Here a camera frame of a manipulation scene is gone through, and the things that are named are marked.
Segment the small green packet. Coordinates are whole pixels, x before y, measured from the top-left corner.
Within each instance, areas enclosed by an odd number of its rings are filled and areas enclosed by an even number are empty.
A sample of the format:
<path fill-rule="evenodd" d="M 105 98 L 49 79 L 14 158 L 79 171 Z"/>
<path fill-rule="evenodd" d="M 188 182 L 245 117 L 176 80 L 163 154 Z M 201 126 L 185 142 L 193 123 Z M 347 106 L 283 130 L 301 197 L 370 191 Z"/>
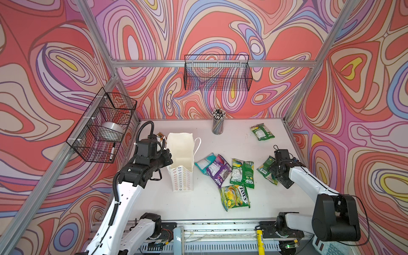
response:
<path fill-rule="evenodd" d="M 275 163 L 275 158 L 272 156 L 269 156 L 268 159 L 260 166 L 257 168 L 257 171 L 265 178 L 267 179 L 270 183 L 277 185 L 278 180 L 276 177 L 272 174 L 271 168 L 272 165 Z"/>
<path fill-rule="evenodd" d="M 256 124 L 250 128 L 258 141 L 265 141 L 275 138 L 272 132 L 265 126 L 264 123 Z"/>

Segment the white patterned paper bag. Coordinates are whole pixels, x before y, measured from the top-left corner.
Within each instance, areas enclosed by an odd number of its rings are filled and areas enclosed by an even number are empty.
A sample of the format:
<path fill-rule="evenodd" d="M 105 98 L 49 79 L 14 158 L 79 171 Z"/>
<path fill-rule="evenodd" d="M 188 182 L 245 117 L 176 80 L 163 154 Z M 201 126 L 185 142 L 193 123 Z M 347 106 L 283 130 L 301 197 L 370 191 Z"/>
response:
<path fill-rule="evenodd" d="M 193 191 L 194 157 L 201 146 L 201 138 L 192 133 L 169 133 L 167 149 L 173 163 L 167 167 L 174 192 Z"/>

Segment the green white snack packet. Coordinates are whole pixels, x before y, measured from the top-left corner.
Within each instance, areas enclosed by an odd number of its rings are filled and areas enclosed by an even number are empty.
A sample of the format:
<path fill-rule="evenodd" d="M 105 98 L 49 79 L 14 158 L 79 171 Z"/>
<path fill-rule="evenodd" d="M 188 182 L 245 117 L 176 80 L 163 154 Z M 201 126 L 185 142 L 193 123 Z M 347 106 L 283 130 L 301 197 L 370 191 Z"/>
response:
<path fill-rule="evenodd" d="M 232 175 L 230 184 L 255 188 L 254 163 L 234 158 L 232 160 Z"/>

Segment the yellow green Fox's packet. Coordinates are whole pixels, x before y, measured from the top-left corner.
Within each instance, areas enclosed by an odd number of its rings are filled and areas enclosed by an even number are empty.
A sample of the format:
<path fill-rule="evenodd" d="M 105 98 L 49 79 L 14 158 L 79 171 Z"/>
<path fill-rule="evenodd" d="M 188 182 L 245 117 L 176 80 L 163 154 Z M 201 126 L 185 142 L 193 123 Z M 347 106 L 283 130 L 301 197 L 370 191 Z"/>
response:
<path fill-rule="evenodd" d="M 250 200 L 245 186 L 230 185 L 219 189 L 221 202 L 226 211 L 232 208 L 248 207 Z"/>

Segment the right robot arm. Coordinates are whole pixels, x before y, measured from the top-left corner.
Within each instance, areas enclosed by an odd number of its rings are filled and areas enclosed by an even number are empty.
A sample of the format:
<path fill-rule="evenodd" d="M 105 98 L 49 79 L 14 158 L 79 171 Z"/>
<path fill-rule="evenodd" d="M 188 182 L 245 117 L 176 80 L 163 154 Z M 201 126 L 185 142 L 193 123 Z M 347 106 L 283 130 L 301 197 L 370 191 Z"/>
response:
<path fill-rule="evenodd" d="M 291 157 L 287 149 L 276 149 L 271 173 L 289 189 L 296 184 L 314 202 L 312 215 L 281 212 L 276 229 L 280 235 L 294 231 L 314 234 L 321 241 L 357 242 L 361 238 L 357 202 L 318 180 L 306 166 Z"/>

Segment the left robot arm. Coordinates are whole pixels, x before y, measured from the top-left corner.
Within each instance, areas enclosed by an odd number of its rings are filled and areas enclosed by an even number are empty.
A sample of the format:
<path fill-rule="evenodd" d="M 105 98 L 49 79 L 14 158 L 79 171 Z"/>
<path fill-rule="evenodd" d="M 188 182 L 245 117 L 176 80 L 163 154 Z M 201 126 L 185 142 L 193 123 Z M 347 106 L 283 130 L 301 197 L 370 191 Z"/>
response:
<path fill-rule="evenodd" d="M 160 235 L 161 217 L 154 213 L 145 213 L 130 232 L 125 234 L 124 231 L 132 208 L 153 173 L 172 163 L 170 150 L 166 149 L 153 159 L 135 155 L 115 174 L 114 198 L 83 255 L 134 255 L 147 239 Z"/>

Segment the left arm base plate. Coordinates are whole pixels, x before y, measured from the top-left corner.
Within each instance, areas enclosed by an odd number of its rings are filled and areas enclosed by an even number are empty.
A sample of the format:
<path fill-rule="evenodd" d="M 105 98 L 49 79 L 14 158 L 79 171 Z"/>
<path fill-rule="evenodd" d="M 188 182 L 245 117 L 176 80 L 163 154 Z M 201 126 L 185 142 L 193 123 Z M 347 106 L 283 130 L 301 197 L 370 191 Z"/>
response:
<path fill-rule="evenodd" d="M 161 240 L 162 242 L 173 239 L 173 230 L 177 227 L 175 222 L 158 224 L 149 219 L 140 220 L 129 232 L 132 241 L 145 242 L 147 240 Z"/>

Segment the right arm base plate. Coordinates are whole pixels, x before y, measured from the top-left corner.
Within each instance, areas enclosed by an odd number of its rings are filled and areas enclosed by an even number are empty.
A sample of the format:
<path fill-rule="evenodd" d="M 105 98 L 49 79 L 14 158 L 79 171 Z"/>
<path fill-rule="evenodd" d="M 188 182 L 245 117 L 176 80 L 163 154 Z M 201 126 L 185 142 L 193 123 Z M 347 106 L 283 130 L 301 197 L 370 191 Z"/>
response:
<path fill-rule="evenodd" d="M 275 221 L 262 221 L 256 226 L 256 230 L 261 230 L 263 237 L 267 239 L 303 239 L 305 234 L 302 231 L 279 226 Z"/>

